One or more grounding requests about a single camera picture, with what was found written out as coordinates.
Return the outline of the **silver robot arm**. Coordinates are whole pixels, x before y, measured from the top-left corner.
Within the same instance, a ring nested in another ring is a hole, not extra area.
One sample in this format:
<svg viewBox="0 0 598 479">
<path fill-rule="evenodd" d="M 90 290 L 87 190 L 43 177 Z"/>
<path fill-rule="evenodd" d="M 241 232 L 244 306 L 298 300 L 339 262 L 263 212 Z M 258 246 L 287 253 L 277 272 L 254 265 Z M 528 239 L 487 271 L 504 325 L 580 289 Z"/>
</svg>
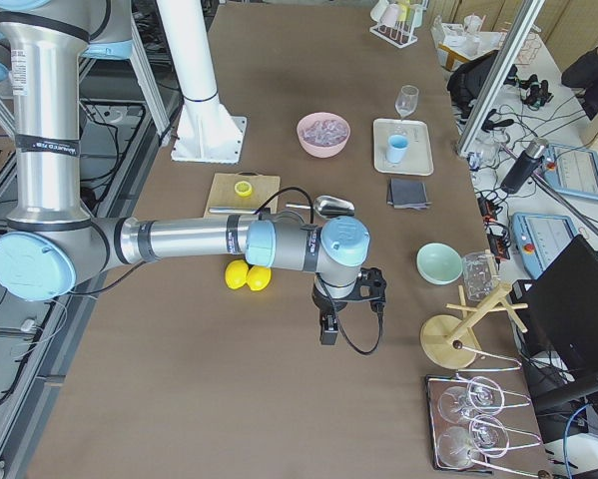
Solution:
<svg viewBox="0 0 598 479">
<path fill-rule="evenodd" d="M 79 70 L 83 57 L 139 51 L 127 1 L 0 1 L 10 45 L 18 203 L 0 239 L 0 284 L 30 301 L 69 293 L 122 264 L 240 254 L 253 267 L 314 274 L 320 340 L 344 333 L 339 312 L 367 302 L 382 314 L 386 283 L 367 268 L 370 236 L 350 216 L 317 226 L 292 214 L 145 221 L 96 218 L 80 200 Z"/>
</svg>

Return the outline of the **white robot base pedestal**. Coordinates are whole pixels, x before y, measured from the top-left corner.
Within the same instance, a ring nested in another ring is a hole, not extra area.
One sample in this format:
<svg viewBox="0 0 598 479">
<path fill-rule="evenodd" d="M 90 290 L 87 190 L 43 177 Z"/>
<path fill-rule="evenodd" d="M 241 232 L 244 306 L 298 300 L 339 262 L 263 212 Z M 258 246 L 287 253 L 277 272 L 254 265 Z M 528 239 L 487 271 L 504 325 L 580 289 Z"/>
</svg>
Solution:
<svg viewBox="0 0 598 479">
<path fill-rule="evenodd" d="M 221 103 L 201 3 L 165 0 L 158 8 L 184 100 L 172 159 L 234 165 L 247 119 Z"/>
</svg>

